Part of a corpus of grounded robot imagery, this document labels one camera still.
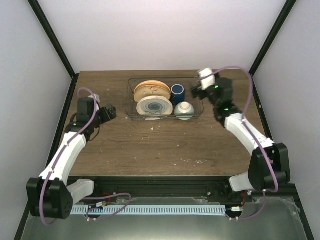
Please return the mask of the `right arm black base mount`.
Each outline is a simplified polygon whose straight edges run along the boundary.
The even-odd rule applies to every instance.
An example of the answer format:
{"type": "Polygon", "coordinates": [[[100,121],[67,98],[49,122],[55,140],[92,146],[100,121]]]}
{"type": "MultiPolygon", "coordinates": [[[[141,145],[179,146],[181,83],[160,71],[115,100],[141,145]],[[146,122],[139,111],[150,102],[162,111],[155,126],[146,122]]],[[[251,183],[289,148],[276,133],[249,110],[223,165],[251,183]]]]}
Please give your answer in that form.
{"type": "Polygon", "coordinates": [[[206,189],[206,196],[210,202],[219,202],[221,204],[240,204],[243,201],[252,202],[252,197],[248,196],[244,191],[234,192],[225,184],[214,184],[206,189]]]}

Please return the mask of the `dark blue ceramic mug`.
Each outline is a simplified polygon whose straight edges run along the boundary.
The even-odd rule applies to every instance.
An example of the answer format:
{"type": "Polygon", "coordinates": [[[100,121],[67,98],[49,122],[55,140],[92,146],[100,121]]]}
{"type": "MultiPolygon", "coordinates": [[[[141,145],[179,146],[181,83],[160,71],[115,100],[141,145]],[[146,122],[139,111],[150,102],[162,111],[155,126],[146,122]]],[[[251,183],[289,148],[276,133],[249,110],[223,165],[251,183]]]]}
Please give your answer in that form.
{"type": "Polygon", "coordinates": [[[185,88],[181,84],[175,84],[171,87],[171,102],[178,105],[185,101],[185,88]]]}

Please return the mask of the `light green patterned bowl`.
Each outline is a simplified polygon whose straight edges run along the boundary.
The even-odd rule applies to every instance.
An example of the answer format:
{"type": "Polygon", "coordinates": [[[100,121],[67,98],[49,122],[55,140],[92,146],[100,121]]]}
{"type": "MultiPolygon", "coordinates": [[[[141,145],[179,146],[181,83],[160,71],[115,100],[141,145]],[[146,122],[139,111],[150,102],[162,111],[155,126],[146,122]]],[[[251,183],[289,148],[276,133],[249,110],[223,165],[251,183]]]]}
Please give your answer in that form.
{"type": "Polygon", "coordinates": [[[195,109],[193,105],[189,102],[183,101],[176,105],[174,109],[174,115],[183,121],[187,121],[193,118],[195,114],[195,109]]]}

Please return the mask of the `translucent white bowl with spout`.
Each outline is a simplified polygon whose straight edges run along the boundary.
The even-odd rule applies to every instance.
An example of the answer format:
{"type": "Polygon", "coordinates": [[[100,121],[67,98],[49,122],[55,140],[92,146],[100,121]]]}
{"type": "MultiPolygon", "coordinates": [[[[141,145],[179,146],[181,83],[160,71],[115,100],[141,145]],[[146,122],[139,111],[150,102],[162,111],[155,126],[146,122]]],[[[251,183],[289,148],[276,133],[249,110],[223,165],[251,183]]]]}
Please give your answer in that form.
{"type": "Polygon", "coordinates": [[[136,106],[137,113],[146,121],[167,118],[174,110],[173,104],[163,96],[148,96],[136,106]]]}

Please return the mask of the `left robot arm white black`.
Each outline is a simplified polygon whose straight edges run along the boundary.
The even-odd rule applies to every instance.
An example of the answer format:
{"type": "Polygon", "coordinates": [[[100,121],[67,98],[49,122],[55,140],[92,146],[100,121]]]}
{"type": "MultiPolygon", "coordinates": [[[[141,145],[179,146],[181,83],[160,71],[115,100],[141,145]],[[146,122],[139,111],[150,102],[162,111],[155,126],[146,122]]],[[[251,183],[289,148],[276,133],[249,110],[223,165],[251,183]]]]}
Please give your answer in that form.
{"type": "Polygon", "coordinates": [[[97,94],[78,99],[77,112],[66,125],[53,159],[39,177],[30,178],[26,184],[32,216],[66,219],[73,205],[85,197],[91,202],[101,198],[102,189],[92,180],[80,179],[68,185],[68,178],[79,154],[93,140],[95,130],[116,117],[116,108],[111,104],[101,107],[97,94]]]}

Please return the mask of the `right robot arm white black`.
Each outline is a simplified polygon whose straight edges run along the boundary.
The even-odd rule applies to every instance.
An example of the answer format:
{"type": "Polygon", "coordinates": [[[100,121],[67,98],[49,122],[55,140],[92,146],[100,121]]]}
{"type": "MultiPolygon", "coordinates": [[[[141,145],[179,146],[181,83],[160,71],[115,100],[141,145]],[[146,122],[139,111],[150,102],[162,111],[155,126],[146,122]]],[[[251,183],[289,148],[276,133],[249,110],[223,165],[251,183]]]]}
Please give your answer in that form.
{"type": "Polygon", "coordinates": [[[260,133],[233,102],[233,82],[228,78],[201,80],[190,91],[193,98],[208,99],[215,119],[246,148],[251,156],[248,171],[230,177],[222,188],[223,198],[236,200],[241,191],[271,190],[291,180],[289,152],[283,143],[275,143],[260,133]]]}

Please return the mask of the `wooden bird painted plate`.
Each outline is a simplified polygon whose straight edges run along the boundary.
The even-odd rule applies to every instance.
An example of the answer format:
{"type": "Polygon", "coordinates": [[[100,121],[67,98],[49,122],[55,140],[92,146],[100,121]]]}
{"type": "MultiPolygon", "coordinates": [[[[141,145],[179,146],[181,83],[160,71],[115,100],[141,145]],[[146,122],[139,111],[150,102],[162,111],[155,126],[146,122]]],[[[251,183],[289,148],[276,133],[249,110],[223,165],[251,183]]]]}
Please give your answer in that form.
{"type": "Polygon", "coordinates": [[[150,96],[161,96],[169,100],[171,98],[171,93],[169,93],[166,89],[161,87],[144,86],[133,94],[133,99],[135,102],[139,102],[141,99],[150,96]]]}

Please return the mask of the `orange plastic plate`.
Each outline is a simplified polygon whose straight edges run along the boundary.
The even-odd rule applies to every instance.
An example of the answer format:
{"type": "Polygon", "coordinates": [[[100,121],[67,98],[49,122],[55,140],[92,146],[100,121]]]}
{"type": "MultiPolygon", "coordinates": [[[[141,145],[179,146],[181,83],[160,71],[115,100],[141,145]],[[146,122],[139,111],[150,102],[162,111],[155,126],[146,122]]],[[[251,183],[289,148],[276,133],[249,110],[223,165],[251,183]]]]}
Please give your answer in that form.
{"type": "Polygon", "coordinates": [[[136,93],[142,87],[159,87],[159,88],[166,89],[169,93],[171,93],[171,89],[169,88],[169,86],[164,82],[158,81],[158,80],[147,80],[147,81],[141,82],[134,89],[134,93],[136,93]]]}

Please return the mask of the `black wire dish rack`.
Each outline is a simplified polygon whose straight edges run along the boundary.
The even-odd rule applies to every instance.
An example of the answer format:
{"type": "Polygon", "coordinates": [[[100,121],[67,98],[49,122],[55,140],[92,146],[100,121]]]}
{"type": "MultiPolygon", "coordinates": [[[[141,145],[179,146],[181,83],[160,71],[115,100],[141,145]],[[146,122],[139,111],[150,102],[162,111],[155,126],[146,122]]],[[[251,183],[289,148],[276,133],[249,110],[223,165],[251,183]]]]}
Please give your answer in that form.
{"type": "Polygon", "coordinates": [[[127,84],[126,114],[132,120],[191,120],[204,112],[201,100],[193,98],[193,77],[131,78],[127,84]]]}

